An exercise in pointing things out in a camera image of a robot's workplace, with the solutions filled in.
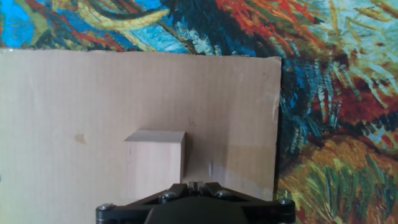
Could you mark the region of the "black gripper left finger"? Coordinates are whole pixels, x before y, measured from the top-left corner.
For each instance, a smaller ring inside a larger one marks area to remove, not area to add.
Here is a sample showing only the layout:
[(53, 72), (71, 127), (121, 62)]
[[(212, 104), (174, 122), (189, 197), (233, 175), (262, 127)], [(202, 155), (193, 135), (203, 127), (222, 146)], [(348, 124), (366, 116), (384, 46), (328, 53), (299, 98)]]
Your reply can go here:
[(153, 209), (168, 202), (193, 196), (194, 190), (195, 182), (173, 184), (166, 190), (127, 205), (104, 203), (95, 210), (96, 224), (145, 223)]

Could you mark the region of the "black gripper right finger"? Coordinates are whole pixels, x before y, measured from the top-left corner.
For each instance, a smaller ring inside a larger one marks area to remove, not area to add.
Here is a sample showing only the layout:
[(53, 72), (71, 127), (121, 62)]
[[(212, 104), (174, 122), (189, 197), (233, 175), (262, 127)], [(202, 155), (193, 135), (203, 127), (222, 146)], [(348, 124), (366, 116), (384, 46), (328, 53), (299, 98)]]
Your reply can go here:
[(221, 186), (218, 182), (197, 182), (199, 196), (237, 205), (249, 223), (296, 223), (296, 206), (291, 199), (265, 201)]

